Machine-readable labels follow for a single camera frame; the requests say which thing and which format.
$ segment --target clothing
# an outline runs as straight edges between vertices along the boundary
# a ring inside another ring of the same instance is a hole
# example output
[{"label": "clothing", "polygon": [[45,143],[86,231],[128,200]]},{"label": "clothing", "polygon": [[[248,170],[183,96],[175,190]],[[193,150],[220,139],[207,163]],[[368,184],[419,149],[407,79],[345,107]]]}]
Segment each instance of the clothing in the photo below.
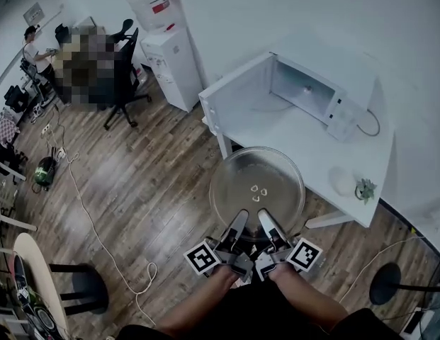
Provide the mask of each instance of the clothing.
[{"label": "clothing", "polygon": [[38,54],[38,49],[34,46],[33,43],[30,42],[24,46],[24,57],[28,62],[30,62],[32,65],[35,65],[37,67],[38,73],[41,73],[48,68],[50,62],[48,62],[46,58],[35,61],[34,58],[37,54]]},{"label": "clothing", "polygon": [[[157,330],[131,325],[116,340],[170,340]],[[266,280],[230,290],[186,339],[401,339],[369,309],[338,323],[330,334],[296,311],[275,283]]]},{"label": "clothing", "polygon": [[55,90],[56,94],[59,96],[60,100],[63,104],[68,103],[68,100],[64,97],[63,88],[57,83],[55,70],[52,68],[50,64],[43,72],[39,73],[42,77],[45,77],[48,83],[50,83],[51,87]]}]

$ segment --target glass turntable plate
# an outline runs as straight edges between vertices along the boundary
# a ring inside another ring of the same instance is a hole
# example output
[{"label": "glass turntable plate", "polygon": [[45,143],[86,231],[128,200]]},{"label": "glass turntable plate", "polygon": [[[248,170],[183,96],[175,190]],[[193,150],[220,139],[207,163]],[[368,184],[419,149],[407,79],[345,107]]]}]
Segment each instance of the glass turntable plate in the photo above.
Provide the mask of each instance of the glass turntable plate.
[{"label": "glass turntable plate", "polygon": [[297,166],[284,154],[268,147],[249,147],[223,161],[210,182],[210,205],[228,226],[240,210],[249,219],[242,238],[267,240],[257,212],[265,208],[284,231],[300,217],[305,186]]}]

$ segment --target person's left arm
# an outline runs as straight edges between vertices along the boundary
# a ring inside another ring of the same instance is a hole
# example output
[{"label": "person's left arm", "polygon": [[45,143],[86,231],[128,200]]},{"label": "person's left arm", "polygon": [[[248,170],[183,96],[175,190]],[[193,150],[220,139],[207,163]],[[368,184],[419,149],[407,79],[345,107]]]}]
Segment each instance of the person's left arm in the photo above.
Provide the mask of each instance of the person's left arm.
[{"label": "person's left arm", "polygon": [[178,304],[157,323],[157,330],[175,339],[191,331],[224,298],[238,275],[220,266],[202,288]]}]

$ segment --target black pants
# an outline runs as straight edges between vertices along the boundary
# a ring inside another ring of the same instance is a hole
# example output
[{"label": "black pants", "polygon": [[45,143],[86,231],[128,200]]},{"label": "black pants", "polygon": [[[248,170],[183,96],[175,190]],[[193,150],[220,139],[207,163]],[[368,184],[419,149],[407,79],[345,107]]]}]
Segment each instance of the black pants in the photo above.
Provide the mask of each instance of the black pants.
[{"label": "black pants", "polygon": [[64,91],[62,87],[56,82],[55,70],[52,68],[50,64],[44,71],[39,73],[40,76],[46,78],[51,87],[55,90],[56,94],[59,96],[60,100],[63,104],[68,103],[69,101],[64,97]]}]

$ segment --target succulent plant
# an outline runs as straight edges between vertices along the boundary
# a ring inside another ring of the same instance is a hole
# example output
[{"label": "succulent plant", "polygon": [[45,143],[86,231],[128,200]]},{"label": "succulent plant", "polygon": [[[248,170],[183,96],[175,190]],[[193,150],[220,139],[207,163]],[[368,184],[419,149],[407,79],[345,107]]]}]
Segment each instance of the succulent plant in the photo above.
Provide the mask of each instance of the succulent plant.
[{"label": "succulent plant", "polygon": [[375,188],[377,188],[377,185],[368,178],[363,178],[356,183],[355,196],[359,200],[364,200],[364,203],[367,204],[369,199],[374,199]]}]

